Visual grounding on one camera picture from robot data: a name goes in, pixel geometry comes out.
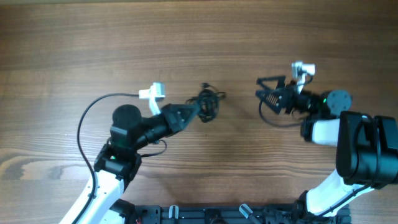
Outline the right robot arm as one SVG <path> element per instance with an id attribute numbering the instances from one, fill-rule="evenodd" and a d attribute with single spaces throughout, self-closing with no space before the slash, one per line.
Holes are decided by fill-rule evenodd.
<path id="1" fill-rule="evenodd" d="M 318 187 L 306 190 L 290 213 L 293 222 L 324 222 L 356 197 L 397 184 L 397 122 L 388 116 L 350 111 L 345 90 L 321 94 L 303 89 L 309 82 L 285 83 L 284 76 L 258 78 L 255 96 L 274 113 L 296 111 L 307 142 L 336 147 L 336 167 Z"/>

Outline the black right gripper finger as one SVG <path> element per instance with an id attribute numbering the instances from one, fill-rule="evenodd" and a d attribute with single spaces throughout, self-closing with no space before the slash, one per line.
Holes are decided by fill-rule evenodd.
<path id="1" fill-rule="evenodd" d="M 279 114 L 285 105 L 284 96 L 280 93 L 272 93 L 268 90 L 257 90 L 255 96 L 260 99 L 261 104 L 265 103 L 276 114 Z"/>
<path id="2" fill-rule="evenodd" d="M 285 87 L 285 79 L 286 79 L 286 76 L 284 76 L 284 75 L 258 78 L 256 80 L 256 84 L 259 85 L 263 90 L 277 90 L 279 88 Z M 274 82 L 276 84 L 276 86 L 270 87 L 267 85 L 268 83 L 271 83 L 271 82 Z"/>

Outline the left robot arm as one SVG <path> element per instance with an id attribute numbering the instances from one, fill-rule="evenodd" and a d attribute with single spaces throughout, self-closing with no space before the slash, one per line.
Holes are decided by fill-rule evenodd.
<path id="1" fill-rule="evenodd" d="M 100 150 L 91 177 L 62 223 L 133 223 L 134 206 L 121 196 L 137 174 L 138 150 L 183 131 L 199 113 L 198 105 L 165 105 L 144 118 L 138 107 L 122 105 L 113 113 L 111 137 Z"/>

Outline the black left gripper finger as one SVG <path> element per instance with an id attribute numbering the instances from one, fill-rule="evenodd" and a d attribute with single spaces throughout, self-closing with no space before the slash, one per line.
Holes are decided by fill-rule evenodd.
<path id="1" fill-rule="evenodd" d="M 183 131 L 197 116 L 195 114 L 191 114 L 190 116 L 182 116 L 178 117 L 178 131 Z"/>
<path id="2" fill-rule="evenodd" d="M 177 111 L 182 117 L 195 117 L 200 112 L 200 107 L 197 104 L 178 105 Z"/>

